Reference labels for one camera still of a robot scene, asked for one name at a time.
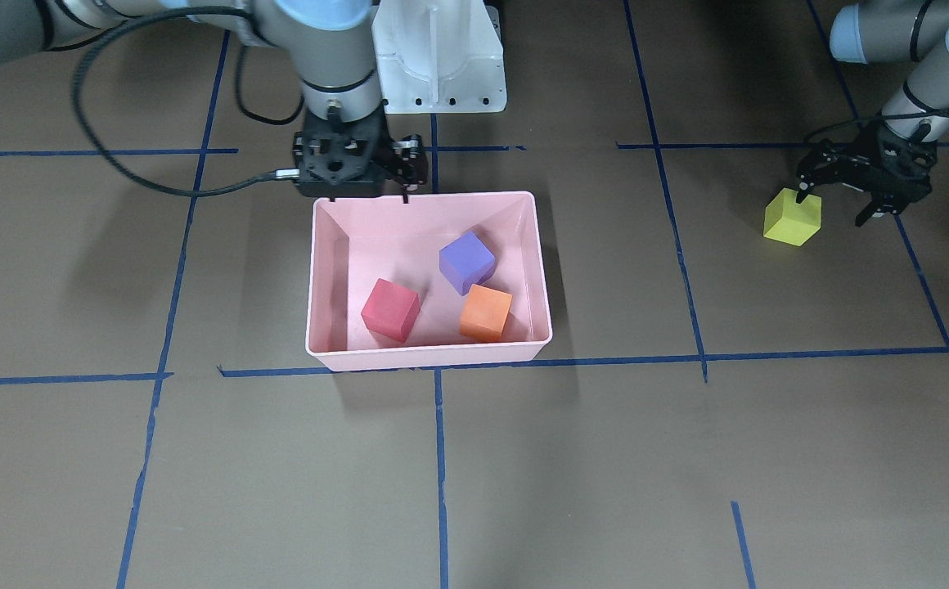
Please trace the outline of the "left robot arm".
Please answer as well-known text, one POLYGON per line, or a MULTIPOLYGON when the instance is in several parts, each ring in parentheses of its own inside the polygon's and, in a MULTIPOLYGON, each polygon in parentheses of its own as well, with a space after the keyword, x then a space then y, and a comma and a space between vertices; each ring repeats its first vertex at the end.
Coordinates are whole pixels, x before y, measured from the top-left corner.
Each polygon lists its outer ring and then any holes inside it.
POLYGON ((949 1, 862 1, 842 7, 829 36, 838 62, 910 63, 907 78, 860 132, 836 146, 826 130, 810 134, 798 165, 796 201, 825 184, 870 194, 865 215, 898 215, 932 190, 936 150, 949 130, 949 1))

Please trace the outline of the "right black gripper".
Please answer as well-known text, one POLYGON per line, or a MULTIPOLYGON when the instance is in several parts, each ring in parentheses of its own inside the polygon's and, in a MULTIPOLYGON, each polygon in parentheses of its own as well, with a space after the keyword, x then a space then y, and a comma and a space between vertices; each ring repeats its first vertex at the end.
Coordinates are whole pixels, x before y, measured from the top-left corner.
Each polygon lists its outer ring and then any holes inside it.
POLYGON ((376 198, 395 178, 407 204, 410 194, 430 177, 422 135, 401 138, 392 148, 382 110, 354 122, 322 119, 307 110, 292 153, 296 170, 292 183, 309 198, 376 198))

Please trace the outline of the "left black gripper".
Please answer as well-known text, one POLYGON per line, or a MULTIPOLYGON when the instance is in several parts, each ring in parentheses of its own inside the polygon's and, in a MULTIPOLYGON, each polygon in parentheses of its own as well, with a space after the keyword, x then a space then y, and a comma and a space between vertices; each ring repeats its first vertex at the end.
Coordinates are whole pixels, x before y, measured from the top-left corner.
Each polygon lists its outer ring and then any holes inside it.
POLYGON ((879 205, 916 204, 931 194, 936 142, 928 142, 930 122, 911 124, 909 137, 886 122, 871 122, 851 144, 815 144, 796 168, 796 204, 803 204, 819 186, 845 184, 867 191, 879 205))

